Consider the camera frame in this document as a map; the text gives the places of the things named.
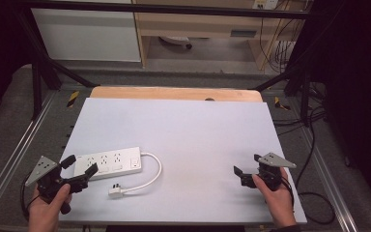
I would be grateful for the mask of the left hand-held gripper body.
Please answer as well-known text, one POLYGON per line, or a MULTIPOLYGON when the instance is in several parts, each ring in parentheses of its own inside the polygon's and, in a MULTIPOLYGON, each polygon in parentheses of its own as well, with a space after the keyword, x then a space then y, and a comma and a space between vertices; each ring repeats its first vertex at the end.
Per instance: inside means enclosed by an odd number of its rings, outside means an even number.
POLYGON ((63 168, 60 166, 60 162, 41 156, 29 177, 26 179, 25 186, 29 187, 33 184, 37 184, 40 195, 49 201, 55 197, 58 190, 64 184, 69 184, 71 186, 71 193, 81 192, 88 187, 88 183, 79 184, 76 176, 63 178, 61 176, 62 170, 63 168))

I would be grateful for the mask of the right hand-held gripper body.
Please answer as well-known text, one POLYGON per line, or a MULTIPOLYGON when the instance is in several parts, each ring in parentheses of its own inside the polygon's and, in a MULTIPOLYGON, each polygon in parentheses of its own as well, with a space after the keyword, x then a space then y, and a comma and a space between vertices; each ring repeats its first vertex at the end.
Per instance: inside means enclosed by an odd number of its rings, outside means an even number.
POLYGON ((281 174, 281 167, 296 168, 297 165, 290 162, 277 154, 268 153, 260 159, 258 167, 258 176, 264 181, 267 187, 276 191, 280 185, 285 186, 287 189, 292 189, 289 181, 281 174))

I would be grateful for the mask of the white power strip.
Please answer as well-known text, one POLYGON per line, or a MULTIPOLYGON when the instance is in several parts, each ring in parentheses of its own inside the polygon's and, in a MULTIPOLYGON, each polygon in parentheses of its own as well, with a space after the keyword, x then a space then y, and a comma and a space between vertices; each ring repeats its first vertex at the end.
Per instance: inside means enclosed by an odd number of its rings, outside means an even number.
POLYGON ((74 175, 83 174, 93 164, 98 166, 98 172, 90 178, 91 181, 139 173, 142 171, 140 148, 134 147, 77 156, 74 175))

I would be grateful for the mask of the person's right hand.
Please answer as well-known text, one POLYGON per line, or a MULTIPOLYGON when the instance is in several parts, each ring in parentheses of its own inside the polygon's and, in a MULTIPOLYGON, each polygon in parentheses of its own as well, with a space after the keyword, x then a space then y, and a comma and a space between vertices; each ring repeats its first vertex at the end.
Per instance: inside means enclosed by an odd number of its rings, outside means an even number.
POLYGON ((296 225, 294 206, 289 189, 280 185, 278 190, 272 191, 258 175, 253 175, 252 179, 265 198, 274 225, 277 228, 296 225))

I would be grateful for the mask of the person's left hand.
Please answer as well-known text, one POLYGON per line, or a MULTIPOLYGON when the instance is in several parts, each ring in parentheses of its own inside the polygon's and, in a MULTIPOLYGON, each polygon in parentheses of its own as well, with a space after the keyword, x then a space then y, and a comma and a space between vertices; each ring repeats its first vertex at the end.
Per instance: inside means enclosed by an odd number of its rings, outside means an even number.
POLYGON ((40 199, 39 191, 34 189, 33 202, 29 207, 28 232, 58 232, 61 207, 71 202, 70 189, 69 184, 63 185, 49 204, 40 199))

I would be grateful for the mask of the white table board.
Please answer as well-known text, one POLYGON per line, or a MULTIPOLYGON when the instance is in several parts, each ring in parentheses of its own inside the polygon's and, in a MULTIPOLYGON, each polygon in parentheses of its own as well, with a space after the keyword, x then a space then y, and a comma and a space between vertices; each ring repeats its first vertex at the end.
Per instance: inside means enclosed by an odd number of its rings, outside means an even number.
POLYGON ((263 102, 87 99, 64 154, 139 147, 137 174, 93 181, 73 196, 68 222, 254 224, 271 221, 261 193, 233 166, 282 149, 263 102), (122 197, 108 191, 121 188, 122 197))

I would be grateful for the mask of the wooden table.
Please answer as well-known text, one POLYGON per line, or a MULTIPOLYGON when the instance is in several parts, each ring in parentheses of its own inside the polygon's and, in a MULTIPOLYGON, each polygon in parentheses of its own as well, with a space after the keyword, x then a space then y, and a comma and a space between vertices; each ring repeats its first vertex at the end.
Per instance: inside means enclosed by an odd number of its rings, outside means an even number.
POLYGON ((143 100, 188 100, 215 102, 262 102, 258 91, 210 88, 175 87, 131 87, 98 86, 91 98, 103 99, 143 99, 143 100))

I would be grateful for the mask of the white cabinet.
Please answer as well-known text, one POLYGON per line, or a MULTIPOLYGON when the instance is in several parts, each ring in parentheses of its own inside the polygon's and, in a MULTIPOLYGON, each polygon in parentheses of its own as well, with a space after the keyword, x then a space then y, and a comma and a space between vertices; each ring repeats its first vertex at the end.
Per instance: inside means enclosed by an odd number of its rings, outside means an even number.
POLYGON ((141 60, 133 14, 46 9, 32 13, 55 60, 141 60))

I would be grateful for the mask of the office chair base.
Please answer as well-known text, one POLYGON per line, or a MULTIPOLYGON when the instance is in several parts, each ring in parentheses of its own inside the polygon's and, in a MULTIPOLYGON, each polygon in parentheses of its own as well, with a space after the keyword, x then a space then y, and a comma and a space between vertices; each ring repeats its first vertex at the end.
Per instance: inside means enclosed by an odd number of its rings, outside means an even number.
POLYGON ((161 37, 161 39, 170 44, 183 45, 186 49, 192 49, 192 44, 187 37, 161 37))

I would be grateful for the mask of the light wooden desk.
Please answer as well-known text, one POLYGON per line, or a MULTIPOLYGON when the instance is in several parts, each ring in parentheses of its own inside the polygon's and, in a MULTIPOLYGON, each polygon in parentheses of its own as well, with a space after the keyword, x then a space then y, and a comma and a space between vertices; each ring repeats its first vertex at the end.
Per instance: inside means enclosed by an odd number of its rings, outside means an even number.
MULTIPOLYGON (((254 0, 131 0, 134 4, 197 6, 253 9, 254 0)), ((278 0, 270 11, 306 12, 311 4, 306 0, 278 0)), ((233 17, 191 14, 136 13, 137 32, 146 37, 189 37, 246 39, 259 70, 271 60, 276 41, 293 42, 301 30, 300 19, 233 17)))

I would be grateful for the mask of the aluminium floor rail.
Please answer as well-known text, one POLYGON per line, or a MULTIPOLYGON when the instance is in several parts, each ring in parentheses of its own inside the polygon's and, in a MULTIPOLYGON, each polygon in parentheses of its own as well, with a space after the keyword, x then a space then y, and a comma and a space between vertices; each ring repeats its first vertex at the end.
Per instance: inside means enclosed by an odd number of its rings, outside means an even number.
POLYGON ((39 130, 50 106, 52 105, 55 96, 56 92, 48 92, 44 98, 41 111, 28 123, 27 128, 23 132, 22 136, 18 139, 16 146, 9 152, 9 156, 4 159, 4 156, 0 155, 0 160, 5 161, 5 165, 0 169, 0 199, 13 175, 15 174, 18 166, 22 162, 25 153, 27 152, 35 134, 39 130))
POLYGON ((343 232, 357 232, 357 225, 350 213, 347 204, 339 190, 338 185, 333 179, 327 164, 325 163, 322 153, 320 152, 316 137, 312 134, 310 128, 302 128, 303 137, 310 148, 311 160, 314 163, 316 171, 321 179, 324 190, 328 196, 330 204, 333 207, 337 221, 343 232))

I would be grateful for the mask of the white wall outlet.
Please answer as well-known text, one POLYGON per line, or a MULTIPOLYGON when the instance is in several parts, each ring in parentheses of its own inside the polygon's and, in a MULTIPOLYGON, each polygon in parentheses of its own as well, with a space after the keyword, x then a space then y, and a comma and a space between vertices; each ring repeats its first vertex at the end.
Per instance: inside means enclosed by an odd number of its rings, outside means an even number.
POLYGON ((277 3, 278 0, 254 0, 252 8, 259 10, 274 10, 277 3))

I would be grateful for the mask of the black metal frame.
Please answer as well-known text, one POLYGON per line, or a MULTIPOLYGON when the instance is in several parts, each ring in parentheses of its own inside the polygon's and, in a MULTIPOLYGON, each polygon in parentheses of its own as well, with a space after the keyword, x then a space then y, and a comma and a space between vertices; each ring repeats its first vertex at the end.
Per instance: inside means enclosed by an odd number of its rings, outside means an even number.
POLYGON ((95 11, 95 12, 122 12, 122 13, 147 13, 163 15, 215 15, 215 16, 239 16, 258 18, 291 18, 291 19, 314 19, 317 14, 307 12, 270 11, 270 10, 243 10, 236 8, 216 8, 197 6, 174 6, 156 4, 126 4, 126 3, 102 3, 81 1, 55 1, 55 0, 15 0, 12 3, 13 14, 18 21, 26 37, 26 41, 32 45, 29 49, 33 68, 41 66, 43 70, 33 72, 34 80, 34 116, 42 110, 41 88, 39 85, 40 74, 50 89, 59 89, 62 85, 55 70, 65 74, 85 87, 97 87, 96 83, 84 79, 70 71, 63 65, 49 57, 43 44, 39 41, 39 32, 35 31, 25 16, 25 11, 33 9, 72 10, 72 11, 95 11))

